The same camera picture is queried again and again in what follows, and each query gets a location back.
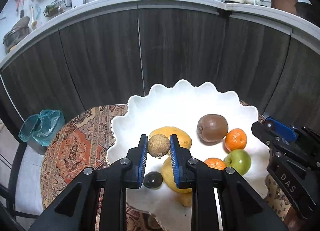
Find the white tile floor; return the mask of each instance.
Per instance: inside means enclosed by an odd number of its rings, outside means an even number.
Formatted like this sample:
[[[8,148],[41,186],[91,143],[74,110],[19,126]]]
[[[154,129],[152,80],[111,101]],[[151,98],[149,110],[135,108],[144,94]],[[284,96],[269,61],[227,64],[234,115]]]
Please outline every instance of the white tile floor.
[[[0,132],[0,151],[6,159],[13,162],[18,147],[17,140],[10,134],[6,127]],[[36,153],[30,146],[27,146],[19,170],[16,188],[16,210],[24,213],[40,215],[43,211],[40,194],[40,169],[43,155]],[[0,175],[1,184],[8,186],[8,176]],[[17,217],[17,221],[26,230],[29,229],[35,219]]]
[[[40,215],[43,211],[40,193],[40,170],[43,155],[27,146],[17,181],[16,210]],[[19,218],[18,222],[28,230],[34,219]]]

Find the table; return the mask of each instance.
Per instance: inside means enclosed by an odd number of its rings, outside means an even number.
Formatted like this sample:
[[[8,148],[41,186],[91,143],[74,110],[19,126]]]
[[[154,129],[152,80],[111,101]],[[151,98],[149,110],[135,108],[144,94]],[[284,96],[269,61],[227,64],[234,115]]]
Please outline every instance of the table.
[[[72,119],[56,134],[45,153],[41,167],[40,188],[43,209],[46,209],[85,167],[90,166],[95,169],[108,167],[106,150],[115,143],[110,122],[115,116],[126,113],[126,105],[91,108]],[[266,185],[269,189],[266,201],[283,220],[291,204],[271,176],[267,177]],[[100,220],[102,194],[103,190],[99,198],[96,231]],[[136,211],[128,205],[127,230],[162,231],[153,216]]]

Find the fruit bowl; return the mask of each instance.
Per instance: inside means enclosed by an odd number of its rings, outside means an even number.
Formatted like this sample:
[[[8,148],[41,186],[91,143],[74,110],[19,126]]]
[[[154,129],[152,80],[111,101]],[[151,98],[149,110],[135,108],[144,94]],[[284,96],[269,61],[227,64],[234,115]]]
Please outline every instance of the fruit bowl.
[[[178,81],[174,87],[167,88],[155,84],[146,97],[132,96],[128,101],[128,112],[111,121],[115,144],[107,150],[107,159],[113,163],[127,155],[130,148],[136,147],[141,134],[149,134],[163,126],[175,126],[185,131],[192,139],[191,155],[201,161],[210,157],[223,160],[227,152],[223,141],[213,145],[204,143],[197,134],[198,120],[206,114],[220,114],[228,122],[229,130],[241,128],[247,135],[247,151],[251,156],[251,167],[243,175],[244,179],[262,197],[267,196],[265,179],[269,160],[268,147],[251,132],[252,123],[258,120],[254,106],[240,104],[233,91],[220,93],[212,83],[199,87],[186,80]],[[148,155],[145,175],[150,171],[161,172],[162,164],[168,155],[154,158]],[[191,229],[191,208],[176,201],[177,193],[165,182],[159,189],[148,189],[144,185],[138,190],[127,189],[127,203],[142,212],[153,214],[164,230],[186,231]]]

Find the wooden cabinet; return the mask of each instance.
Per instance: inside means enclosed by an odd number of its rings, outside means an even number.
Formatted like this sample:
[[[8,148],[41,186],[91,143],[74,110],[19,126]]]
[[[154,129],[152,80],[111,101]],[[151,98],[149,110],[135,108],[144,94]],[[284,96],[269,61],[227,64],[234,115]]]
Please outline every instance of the wooden cabinet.
[[[144,95],[137,10],[78,22],[60,30],[60,36],[85,109]]]
[[[216,87],[235,91],[262,114],[278,83],[290,36],[250,21],[230,18]]]
[[[68,71],[59,32],[16,57],[2,71],[2,78],[24,119],[43,109],[58,109],[69,121],[85,111]]]
[[[172,87],[180,79],[215,83],[225,19],[200,11],[139,9],[139,29],[146,94],[153,84]]]
[[[293,38],[265,116],[320,132],[320,56]]]

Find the orange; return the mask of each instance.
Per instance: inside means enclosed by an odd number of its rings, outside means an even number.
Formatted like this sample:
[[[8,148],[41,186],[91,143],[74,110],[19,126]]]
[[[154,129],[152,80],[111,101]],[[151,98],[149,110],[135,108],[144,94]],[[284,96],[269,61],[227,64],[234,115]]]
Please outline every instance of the orange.
[[[226,165],[224,162],[218,158],[208,158],[204,161],[205,164],[207,164],[210,168],[214,168],[217,170],[224,170]]]
[[[247,135],[241,129],[233,129],[228,132],[225,139],[225,146],[228,151],[237,149],[243,150],[247,145]]]

